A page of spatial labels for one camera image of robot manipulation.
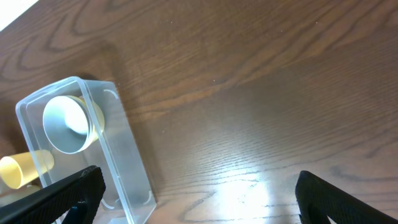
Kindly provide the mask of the light blue plastic bowl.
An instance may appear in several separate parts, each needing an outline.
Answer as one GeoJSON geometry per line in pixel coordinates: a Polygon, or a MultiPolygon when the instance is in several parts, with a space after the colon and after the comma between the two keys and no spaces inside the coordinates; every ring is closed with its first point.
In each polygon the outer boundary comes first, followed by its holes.
{"type": "Polygon", "coordinates": [[[64,154],[76,154],[96,139],[86,103],[75,96],[56,96],[43,112],[44,132],[51,145],[64,154]]]}

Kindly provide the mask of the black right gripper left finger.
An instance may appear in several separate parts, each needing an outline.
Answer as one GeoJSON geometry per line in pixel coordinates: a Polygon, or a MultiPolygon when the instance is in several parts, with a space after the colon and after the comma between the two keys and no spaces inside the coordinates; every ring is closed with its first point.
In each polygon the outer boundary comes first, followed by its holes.
{"type": "Polygon", "coordinates": [[[89,166],[1,208],[1,223],[92,223],[106,185],[100,167],[89,166]]]}

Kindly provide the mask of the yellow plastic bowl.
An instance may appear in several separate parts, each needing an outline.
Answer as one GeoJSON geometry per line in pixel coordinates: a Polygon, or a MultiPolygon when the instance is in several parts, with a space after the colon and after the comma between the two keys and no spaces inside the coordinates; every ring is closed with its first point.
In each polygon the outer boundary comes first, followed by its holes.
{"type": "Polygon", "coordinates": [[[88,105],[82,97],[67,95],[70,99],[70,106],[66,109],[64,121],[67,128],[74,136],[73,142],[77,143],[73,153],[78,153],[93,144],[102,134],[105,127],[104,114],[97,103],[91,101],[94,115],[99,128],[94,125],[93,118],[89,115],[88,105]]]}

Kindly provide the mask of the yellow plastic cup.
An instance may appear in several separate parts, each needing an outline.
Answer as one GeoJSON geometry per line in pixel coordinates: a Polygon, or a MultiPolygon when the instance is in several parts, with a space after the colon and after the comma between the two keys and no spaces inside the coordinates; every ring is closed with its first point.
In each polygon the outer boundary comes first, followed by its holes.
{"type": "Polygon", "coordinates": [[[54,167],[55,161],[50,151],[38,150],[34,151],[34,155],[39,159],[38,167],[29,152],[1,159],[1,178],[8,187],[19,189],[54,167]]]}

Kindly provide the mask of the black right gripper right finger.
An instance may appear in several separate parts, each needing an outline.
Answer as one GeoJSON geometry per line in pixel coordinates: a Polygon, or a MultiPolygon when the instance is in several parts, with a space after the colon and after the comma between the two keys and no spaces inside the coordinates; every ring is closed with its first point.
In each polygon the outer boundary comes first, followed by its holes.
{"type": "Polygon", "coordinates": [[[295,196],[302,224],[330,224],[331,220],[344,224],[397,223],[395,218],[306,170],[300,172],[295,196]]]}

